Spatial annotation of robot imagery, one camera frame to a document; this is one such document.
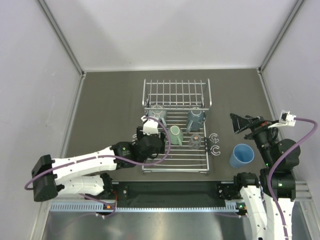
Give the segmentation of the blue plastic cup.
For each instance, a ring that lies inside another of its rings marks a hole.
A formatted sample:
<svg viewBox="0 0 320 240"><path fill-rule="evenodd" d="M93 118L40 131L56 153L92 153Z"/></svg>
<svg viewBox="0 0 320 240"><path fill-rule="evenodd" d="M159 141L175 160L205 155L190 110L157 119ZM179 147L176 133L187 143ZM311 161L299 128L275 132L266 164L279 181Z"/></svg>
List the blue plastic cup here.
<svg viewBox="0 0 320 240"><path fill-rule="evenodd" d="M241 168L251 163L255 158L254 150L247 144L241 143L233 148L229 164L233 168Z"/></svg>

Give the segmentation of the grey-blue ceramic mug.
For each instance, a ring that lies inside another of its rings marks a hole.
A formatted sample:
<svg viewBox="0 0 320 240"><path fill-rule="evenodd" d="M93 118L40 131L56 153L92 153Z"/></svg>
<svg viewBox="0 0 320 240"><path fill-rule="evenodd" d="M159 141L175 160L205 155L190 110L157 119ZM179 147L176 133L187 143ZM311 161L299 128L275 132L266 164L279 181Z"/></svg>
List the grey-blue ceramic mug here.
<svg viewBox="0 0 320 240"><path fill-rule="evenodd" d="M206 114L203 110L198 107L193 107L187 115L186 132L190 133L199 131L203 126L205 118Z"/></svg>

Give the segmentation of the clear glass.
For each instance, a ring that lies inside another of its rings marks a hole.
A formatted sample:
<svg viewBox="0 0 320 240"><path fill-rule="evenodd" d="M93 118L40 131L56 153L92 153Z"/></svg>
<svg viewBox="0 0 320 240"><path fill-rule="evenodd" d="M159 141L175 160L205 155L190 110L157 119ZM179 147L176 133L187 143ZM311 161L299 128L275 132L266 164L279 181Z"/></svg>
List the clear glass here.
<svg viewBox="0 0 320 240"><path fill-rule="evenodd" d="M202 138L199 134L193 134L189 138L188 146L192 150L198 150L201 148Z"/></svg>

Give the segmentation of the mint green cup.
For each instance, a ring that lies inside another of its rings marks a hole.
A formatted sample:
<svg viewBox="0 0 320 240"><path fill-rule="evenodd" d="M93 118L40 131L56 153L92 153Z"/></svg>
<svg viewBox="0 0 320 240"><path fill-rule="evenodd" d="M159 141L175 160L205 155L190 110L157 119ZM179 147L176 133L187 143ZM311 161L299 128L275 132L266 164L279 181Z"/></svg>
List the mint green cup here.
<svg viewBox="0 0 320 240"><path fill-rule="evenodd" d="M168 128L168 136L172 145L183 145L184 134L181 128L177 125L172 125Z"/></svg>

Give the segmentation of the pale speckled ceramic mug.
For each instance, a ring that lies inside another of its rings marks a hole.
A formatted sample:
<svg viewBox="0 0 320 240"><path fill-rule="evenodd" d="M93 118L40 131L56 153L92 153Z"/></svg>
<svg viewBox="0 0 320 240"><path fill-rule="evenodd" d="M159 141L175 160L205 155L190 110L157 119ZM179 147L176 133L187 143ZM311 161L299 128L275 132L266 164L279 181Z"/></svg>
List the pale speckled ceramic mug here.
<svg viewBox="0 0 320 240"><path fill-rule="evenodd" d="M164 109L162 105L155 104L150 107L150 110L148 111L149 117L158 118L160 122L166 127L166 119L167 119L167 111Z"/></svg>

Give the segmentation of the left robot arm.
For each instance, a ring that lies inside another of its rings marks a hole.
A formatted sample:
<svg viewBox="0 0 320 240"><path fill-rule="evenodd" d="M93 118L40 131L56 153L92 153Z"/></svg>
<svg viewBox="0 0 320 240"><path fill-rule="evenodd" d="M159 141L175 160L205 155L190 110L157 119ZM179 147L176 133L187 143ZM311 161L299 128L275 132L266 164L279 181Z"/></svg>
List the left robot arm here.
<svg viewBox="0 0 320 240"><path fill-rule="evenodd" d="M121 141L97 152L69 158L39 158L25 189L33 192L35 202L61 195L87 194L103 199L113 194L108 171L143 166L165 152L164 133L141 135L133 142Z"/></svg>

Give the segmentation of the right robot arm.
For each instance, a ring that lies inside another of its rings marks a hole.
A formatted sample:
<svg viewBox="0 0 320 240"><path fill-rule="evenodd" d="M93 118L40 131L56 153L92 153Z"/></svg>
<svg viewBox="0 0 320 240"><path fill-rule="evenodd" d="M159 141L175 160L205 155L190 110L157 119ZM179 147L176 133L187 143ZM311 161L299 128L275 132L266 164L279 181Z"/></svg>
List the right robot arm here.
<svg viewBox="0 0 320 240"><path fill-rule="evenodd" d="M280 127L294 127L297 117L282 111L278 120L262 116L230 114L235 134L245 130L246 140L253 140L265 163L260 175L238 173L233 192L244 200L254 240L292 239L292 213L296 199L296 180L292 170L299 163L300 141L278 140Z"/></svg>

